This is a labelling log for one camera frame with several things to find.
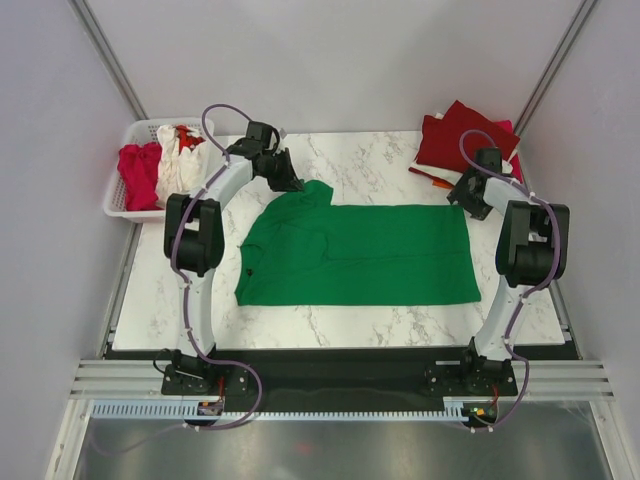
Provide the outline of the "green t-shirt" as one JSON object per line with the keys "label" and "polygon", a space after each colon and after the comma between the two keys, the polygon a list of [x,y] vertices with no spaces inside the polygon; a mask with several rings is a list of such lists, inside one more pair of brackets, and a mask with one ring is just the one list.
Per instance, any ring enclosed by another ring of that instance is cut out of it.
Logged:
{"label": "green t-shirt", "polygon": [[308,182],[243,241],[241,306],[449,306],[480,301],[464,212],[450,205],[335,205]]}

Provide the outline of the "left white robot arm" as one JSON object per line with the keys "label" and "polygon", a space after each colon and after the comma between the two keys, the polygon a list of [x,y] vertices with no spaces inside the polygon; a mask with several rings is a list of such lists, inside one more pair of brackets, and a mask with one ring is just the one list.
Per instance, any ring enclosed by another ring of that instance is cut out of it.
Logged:
{"label": "left white robot arm", "polygon": [[167,200],[164,254],[177,276],[182,331],[178,349],[209,358],[216,349],[212,326],[213,280],[225,251],[222,213],[234,196],[257,177],[274,192],[303,189],[287,147],[266,148],[242,138],[222,150],[222,165],[187,194]]}

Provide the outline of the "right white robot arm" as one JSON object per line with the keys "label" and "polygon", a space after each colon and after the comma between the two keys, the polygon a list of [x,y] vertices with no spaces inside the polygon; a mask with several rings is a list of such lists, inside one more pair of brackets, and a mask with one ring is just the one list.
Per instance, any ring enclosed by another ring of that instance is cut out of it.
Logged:
{"label": "right white robot arm", "polygon": [[477,394],[493,383],[492,367],[513,358],[519,316],[528,297],[564,274],[570,209],[538,198],[514,178],[474,169],[462,175],[448,200],[476,220],[493,211],[502,216],[495,254],[497,291],[487,319],[469,343],[472,360],[457,371],[460,386]]}

